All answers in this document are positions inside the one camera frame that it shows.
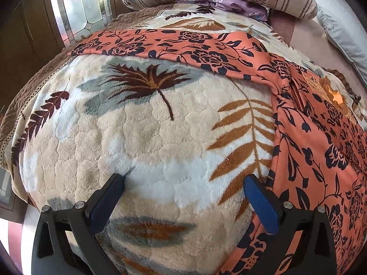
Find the brown leaf print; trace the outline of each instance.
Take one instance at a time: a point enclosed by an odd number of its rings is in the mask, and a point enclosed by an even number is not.
[[[218,123],[214,124],[212,130],[225,126],[225,125],[230,125],[234,122],[237,122],[239,120],[241,120],[244,116],[247,115],[247,113],[250,111],[249,108],[242,108],[236,112],[234,112],[233,114],[230,114],[229,116],[225,117],[224,119],[220,120]]]
[[[220,31],[225,30],[226,27],[205,17],[194,17],[192,19],[178,21],[177,23],[171,25],[166,25],[163,28],[186,28],[198,31]]]
[[[215,8],[210,5],[198,5],[196,11],[180,11],[177,14],[167,16],[165,19],[169,20],[173,17],[184,17],[192,14],[213,14],[213,11],[215,11]]]
[[[149,65],[146,68],[146,72],[141,71],[139,68],[135,69],[133,67],[127,67],[126,64],[123,66],[120,64],[111,65],[111,67],[113,68],[114,72],[118,74],[109,75],[109,79],[104,83],[118,82],[115,85],[115,87],[118,87],[118,90],[112,96],[110,96],[110,99],[124,92],[131,92],[131,94],[119,101],[119,103],[121,103],[130,99],[150,96],[153,93],[158,92],[168,108],[171,121],[174,120],[172,107],[164,96],[162,90],[174,87],[175,85],[186,80],[190,80],[190,78],[181,78],[182,76],[186,75],[185,73],[177,73],[177,70],[170,72],[165,70],[157,74],[159,64]]]
[[[17,140],[15,145],[11,148],[11,161],[12,164],[17,166],[19,162],[19,154],[26,146],[27,139],[31,141],[32,136],[37,136],[38,131],[46,123],[47,119],[51,119],[55,109],[59,109],[61,100],[69,99],[69,93],[66,91],[55,92],[51,94],[51,98],[47,99],[44,105],[41,106],[42,110],[34,111],[29,118],[28,126],[21,138]]]
[[[120,240],[134,245],[149,245],[165,247],[179,245],[184,236],[195,224],[181,223],[149,216],[129,216],[113,220],[110,225],[110,234]]]
[[[259,113],[262,115],[272,119],[273,111],[270,105],[267,103],[256,100],[256,99],[248,99],[245,93],[233,82],[234,85],[243,93],[245,99],[236,100],[234,102],[227,103],[222,106],[218,112],[230,112],[227,116],[217,122],[212,130],[218,129],[223,126],[231,125],[237,121],[240,121],[243,117],[245,117],[248,113],[251,115],[252,123],[243,125],[240,127],[236,127],[230,131],[225,132],[219,138],[212,143],[207,150],[214,150],[226,147],[231,142],[243,137],[244,135],[251,135],[252,140],[248,143],[242,144],[233,150],[213,171],[210,176],[210,181],[215,180],[218,177],[224,176],[236,168],[238,168],[243,162],[249,158],[250,155],[254,155],[255,160],[253,163],[249,164],[245,169],[241,170],[238,175],[234,177],[234,179],[230,182],[227,188],[224,190],[221,199],[218,202],[218,205],[225,203],[228,199],[238,193],[243,186],[243,179],[248,174],[252,174],[255,171],[258,172],[259,178],[262,180],[265,177],[261,174],[261,165],[264,165],[270,168],[271,159],[260,159],[259,151],[263,150],[269,154],[273,153],[273,144],[269,145],[264,142],[260,142],[256,139],[256,137],[260,135],[265,138],[274,141],[274,123],[268,119],[265,119],[261,116],[256,116]],[[247,208],[248,202],[247,200],[243,200],[237,214],[236,219],[238,219]]]
[[[230,130],[229,132],[221,135],[213,144],[211,144],[207,148],[207,150],[225,147],[230,142],[237,140],[238,138],[241,138],[242,136],[244,136],[249,131],[250,128],[251,128],[251,125],[244,125],[244,126],[237,127],[235,129]]]
[[[245,211],[246,211],[246,209],[247,209],[247,206],[248,206],[248,199],[247,199],[247,198],[244,198],[244,199],[242,200],[242,203],[241,203],[240,208],[238,209],[238,212],[237,212],[237,215],[236,215],[235,220],[237,220],[238,218],[240,218],[240,217],[241,217],[241,215],[242,215],[243,213],[245,213]]]
[[[284,39],[283,39],[283,37],[282,36],[280,36],[275,30],[271,30],[270,31],[270,33],[272,33],[273,35],[273,37],[275,37],[276,39],[278,39],[280,42],[283,42],[283,43],[285,43],[288,47],[291,47],[290,45],[289,45],[289,43],[287,42],[287,41],[285,41]]]
[[[124,262],[125,265],[133,267],[139,273],[144,275],[162,275],[159,272],[139,264],[137,261],[131,260],[121,253],[117,253],[117,256]]]

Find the purple floral cloth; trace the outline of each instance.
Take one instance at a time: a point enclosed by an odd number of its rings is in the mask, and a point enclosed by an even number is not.
[[[243,0],[178,0],[179,3],[200,3],[224,11],[231,11],[262,22],[267,21],[267,9],[256,3]]]

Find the dark brown leaf print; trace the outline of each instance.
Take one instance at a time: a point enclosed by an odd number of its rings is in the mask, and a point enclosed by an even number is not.
[[[124,256],[121,253],[117,253],[117,256],[124,262],[125,265],[128,265],[130,267],[133,267],[135,270],[137,270],[139,273],[144,274],[144,275],[162,275],[161,273],[143,266],[141,264],[139,264],[138,262],[127,258],[126,256]]]
[[[139,68],[135,69],[133,67],[127,67],[126,64],[123,66],[120,64],[111,65],[111,67],[113,68],[114,72],[118,74],[109,75],[109,79],[104,83],[118,82],[118,84],[116,84],[114,87],[119,87],[119,89],[112,96],[110,96],[110,99],[124,92],[131,92],[130,95],[127,95],[125,98],[119,101],[119,103],[121,103],[130,99],[147,97],[152,95],[154,92],[158,92],[168,108],[171,121],[174,120],[172,107],[164,96],[162,90],[174,87],[175,85],[186,80],[190,80],[190,78],[180,78],[186,75],[185,73],[177,73],[177,70],[165,70],[157,74],[159,64],[149,65],[146,68],[146,72],[141,71]]]
[[[273,116],[271,106],[261,100],[248,99],[245,94],[244,96],[245,99],[227,103],[218,110],[218,112],[229,112],[229,114],[222,118],[219,122],[215,123],[215,125],[212,127],[212,130],[216,130],[218,128],[220,129],[221,127],[228,127],[233,123],[238,123],[247,114],[251,115],[252,122],[250,124],[235,127],[225,132],[219,136],[215,142],[207,147],[207,150],[224,148],[246,134],[251,135],[251,141],[244,143],[234,149],[221,163],[219,163],[219,165],[212,172],[210,181],[232,172],[241,164],[243,164],[252,154],[254,154],[255,160],[234,177],[234,179],[224,190],[218,205],[225,203],[229,198],[234,196],[242,189],[243,178],[248,174],[252,174],[257,171],[259,178],[263,180],[265,177],[261,174],[261,165],[270,168],[272,162],[271,159],[260,159],[259,150],[261,149],[269,154],[272,154],[273,145],[268,145],[267,143],[260,142],[257,139],[257,137],[261,135],[271,141],[274,140],[275,136],[274,132],[272,131],[274,129],[274,123],[261,116],[258,116],[259,113],[261,113],[271,119]],[[247,205],[248,202],[246,199],[244,199],[236,214],[236,219],[238,219],[246,211]]]
[[[184,17],[184,16],[188,16],[188,15],[192,15],[192,14],[213,14],[213,11],[215,10],[214,7],[210,6],[210,5],[199,5],[196,8],[196,11],[180,11],[177,14],[174,15],[169,15],[166,17],[166,20],[169,20],[173,17]]]
[[[28,126],[24,130],[21,138],[19,138],[16,144],[11,148],[11,161],[12,164],[17,166],[19,162],[19,154],[23,151],[27,139],[31,141],[32,136],[37,136],[38,131],[46,123],[47,119],[51,119],[55,109],[59,109],[61,100],[69,99],[69,93],[66,91],[55,92],[51,94],[51,98],[47,99],[44,105],[41,106],[42,110],[34,111],[29,118]]]

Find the orange fern leaf print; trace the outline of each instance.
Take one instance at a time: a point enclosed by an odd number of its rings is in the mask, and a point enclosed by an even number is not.
[[[228,112],[228,115],[217,122],[212,130],[220,129],[224,126],[232,125],[246,115],[251,115],[251,122],[246,125],[235,127],[225,132],[213,142],[207,150],[221,149],[234,142],[235,140],[250,135],[251,140],[234,149],[212,172],[210,181],[214,181],[218,177],[225,176],[243,164],[252,154],[254,154],[254,162],[248,164],[243,170],[234,177],[230,184],[224,190],[218,205],[225,203],[229,198],[237,194],[243,186],[243,179],[248,174],[258,172],[260,179],[263,178],[262,168],[264,165],[270,168],[271,159],[264,159],[259,156],[259,152],[272,154],[274,140],[274,124],[272,122],[273,112],[266,102],[256,99],[248,99],[245,96],[243,100],[230,102],[221,107],[218,112]],[[236,215],[238,219],[248,206],[247,199],[244,199]]]
[[[60,108],[61,101],[67,99],[69,99],[69,93],[66,91],[52,93],[51,98],[47,99],[45,101],[46,103],[41,106],[42,110],[35,111],[31,114],[27,128],[17,140],[17,143],[11,148],[11,161],[13,165],[18,165],[19,154],[23,151],[27,139],[31,141],[33,134],[36,137],[39,129],[43,127],[47,119],[51,119],[54,111]]]
[[[114,72],[118,74],[109,75],[109,79],[104,83],[117,82],[115,87],[118,87],[118,89],[113,93],[112,96],[109,97],[110,99],[125,92],[130,92],[131,94],[119,101],[119,103],[121,103],[129,99],[138,99],[150,96],[157,92],[162,97],[168,108],[171,121],[174,120],[172,107],[163,94],[162,90],[172,88],[179,83],[190,80],[190,78],[181,78],[182,76],[186,75],[185,73],[178,73],[177,70],[170,72],[165,70],[161,73],[157,73],[159,64],[149,65],[146,69],[146,72],[140,70],[139,68],[135,69],[133,67],[127,67],[126,64],[111,65],[111,67],[113,68]]]

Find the lace trim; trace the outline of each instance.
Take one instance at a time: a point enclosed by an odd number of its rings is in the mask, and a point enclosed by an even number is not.
[[[22,106],[19,115],[15,121],[14,127],[13,129],[10,131],[10,133],[8,133],[8,135],[6,136],[6,138],[2,141],[1,145],[0,145],[0,168],[4,168],[4,153],[5,153],[5,148],[8,145],[9,141],[12,139],[12,137],[14,136],[15,133],[15,129],[18,125],[19,120],[22,117],[22,113],[24,111],[24,109],[27,107],[27,105],[30,103],[30,101],[34,98],[34,96],[36,96],[42,89],[42,87],[59,71],[61,70],[63,67],[65,67],[66,65],[70,64],[74,59],[76,58],[76,56],[71,57],[69,60],[67,60],[63,65],[61,65],[59,68],[57,68],[54,72],[52,72],[47,78],[45,78],[37,87],[36,89],[28,96],[26,102],[24,103],[24,105]]]

